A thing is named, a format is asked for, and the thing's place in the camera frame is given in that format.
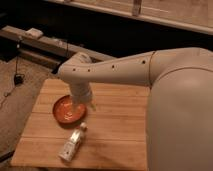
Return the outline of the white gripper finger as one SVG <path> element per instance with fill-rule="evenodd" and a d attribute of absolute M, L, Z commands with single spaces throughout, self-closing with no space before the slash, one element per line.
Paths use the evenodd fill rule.
<path fill-rule="evenodd" d="M 89 103 L 89 107 L 93 110 L 93 111 L 96 111 L 96 106 L 93 102 L 90 102 Z"/>

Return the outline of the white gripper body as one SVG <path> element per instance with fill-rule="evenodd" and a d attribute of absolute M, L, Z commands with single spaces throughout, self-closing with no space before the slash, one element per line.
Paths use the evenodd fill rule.
<path fill-rule="evenodd" d="M 74 103 L 86 104 L 92 100 L 92 90 L 88 83 L 72 83 L 69 88 Z"/>

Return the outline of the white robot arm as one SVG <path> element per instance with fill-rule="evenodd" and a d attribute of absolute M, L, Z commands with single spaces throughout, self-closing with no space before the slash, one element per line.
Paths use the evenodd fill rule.
<path fill-rule="evenodd" d="M 150 88 L 146 114 L 148 171 L 213 171 L 213 52 L 159 50 L 94 63 L 78 52 L 58 70 L 76 103 L 90 84 Z"/>

